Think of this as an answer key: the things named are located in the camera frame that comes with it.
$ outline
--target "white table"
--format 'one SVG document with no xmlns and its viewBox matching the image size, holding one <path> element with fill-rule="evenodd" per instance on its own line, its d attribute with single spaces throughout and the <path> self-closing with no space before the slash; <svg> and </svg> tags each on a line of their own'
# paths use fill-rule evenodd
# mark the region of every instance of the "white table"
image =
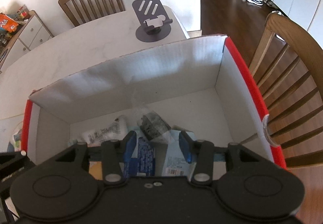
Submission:
<svg viewBox="0 0 323 224">
<path fill-rule="evenodd" d="M 16 118 L 10 117 L 24 113 L 33 90 L 109 59 L 187 39 L 186 30 L 172 10 L 166 6 L 165 9 L 173 19 L 172 31 L 157 42 L 146 43 L 136 38 L 140 24 L 135 12 L 127 10 L 75 27 L 22 56 L 0 74 L 0 121 L 6 119 L 6 125 L 10 121 L 17 123 Z M 6 148 L 2 144 L 0 151 Z"/>
</svg>

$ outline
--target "chair backrest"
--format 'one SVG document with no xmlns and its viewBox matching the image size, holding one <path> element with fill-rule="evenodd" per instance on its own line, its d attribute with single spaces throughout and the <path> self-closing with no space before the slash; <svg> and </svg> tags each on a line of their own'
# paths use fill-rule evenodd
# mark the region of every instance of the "chair backrest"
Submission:
<svg viewBox="0 0 323 224">
<path fill-rule="evenodd" d="M 277 66 L 278 62 L 281 60 L 282 56 L 288 49 L 292 49 L 297 54 L 297 57 L 263 93 L 263 98 L 266 99 L 269 95 L 271 95 L 281 85 L 288 74 L 293 69 L 295 69 L 300 61 L 304 63 L 308 71 L 268 106 L 269 112 L 277 107 L 280 103 L 283 103 L 288 97 L 290 97 L 299 87 L 301 87 L 301 85 L 304 84 L 304 82 L 310 76 L 313 78 L 316 84 L 316 88 L 306 94 L 300 100 L 296 101 L 296 103 L 282 111 L 276 117 L 271 119 L 269 125 L 287 117 L 288 115 L 298 110 L 310 99 L 312 99 L 317 92 L 319 92 L 321 99 L 323 96 L 323 50 L 311 37 L 311 35 L 303 28 L 301 28 L 301 26 L 297 25 L 289 18 L 278 15 L 276 13 L 270 13 L 266 19 L 264 32 L 261 36 L 259 45 L 249 66 L 249 70 L 252 76 L 254 76 L 256 71 L 258 70 L 260 63 L 262 62 L 275 34 L 282 37 L 286 41 L 286 45 L 281 49 L 276 58 L 261 76 L 257 83 L 258 87 L 260 87 L 272 74 L 274 68 Z M 317 107 L 315 110 L 304 115 L 300 119 L 297 119 L 296 121 L 273 133 L 271 135 L 272 139 L 275 139 L 278 136 L 290 132 L 291 130 L 301 126 L 305 122 L 309 121 L 309 119 L 316 116 L 322 110 L 323 106 Z M 281 146 L 283 149 L 295 146 L 320 134 L 321 132 L 323 132 L 323 127 L 312 130 L 301 136 L 294 137 L 293 139 L 282 143 Z M 303 167 L 323 164 L 323 151 L 321 150 L 302 154 L 299 156 L 289 157 L 286 159 L 286 164 L 288 167 Z"/>
<path fill-rule="evenodd" d="M 96 7 L 93 4 L 93 0 L 86 1 L 87 3 L 84 0 L 59 0 L 59 5 L 75 27 L 80 25 L 76 16 L 82 23 L 86 23 L 87 21 L 92 21 L 93 17 L 98 19 L 105 15 L 125 11 L 122 0 L 94 0 Z"/>
</svg>

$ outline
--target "barcode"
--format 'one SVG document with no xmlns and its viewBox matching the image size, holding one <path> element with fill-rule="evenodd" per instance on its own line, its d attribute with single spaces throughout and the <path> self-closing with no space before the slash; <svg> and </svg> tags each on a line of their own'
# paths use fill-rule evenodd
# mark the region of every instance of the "barcode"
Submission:
<svg viewBox="0 0 323 224">
<path fill-rule="evenodd" d="M 174 169 L 174 168 L 167 168 L 167 175 L 183 176 L 184 171 Z"/>
</svg>

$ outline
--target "marble tabletop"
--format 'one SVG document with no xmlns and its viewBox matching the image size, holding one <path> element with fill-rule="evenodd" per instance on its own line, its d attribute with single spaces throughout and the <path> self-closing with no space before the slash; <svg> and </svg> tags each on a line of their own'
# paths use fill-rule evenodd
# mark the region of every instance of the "marble tabletop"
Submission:
<svg viewBox="0 0 323 224">
<path fill-rule="evenodd" d="M 169 7 L 172 31 L 158 42 L 145 43 L 135 36 L 139 21 L 133 10 L 82 24 L 48 40 L 19 58 L 0 74 L 0 120 L 24 113 L 33 90 L 109 59 L 189 36 Z"/>
</svg>

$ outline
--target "cardboard box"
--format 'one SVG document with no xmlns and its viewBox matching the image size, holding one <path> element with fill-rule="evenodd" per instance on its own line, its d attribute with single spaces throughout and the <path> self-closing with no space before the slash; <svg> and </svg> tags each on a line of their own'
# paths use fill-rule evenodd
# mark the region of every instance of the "cardboard box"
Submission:
<svg viewBox="0 0 323 224">
<path fill-rule="evenodd" d="M 39 164 L 64 150 L 70 139 L 121 114 L 128 126 L 135 126 L 134 92 L 169 125 L 186 128 L 215 146 L 239 143 L 257 133 L 245 146 L 277 161 L 263 131 L 268 111 L 261 94 L 224 35 L 124 55 L 37 90 L 27 103 L 22 146 Z"/>
</svg>

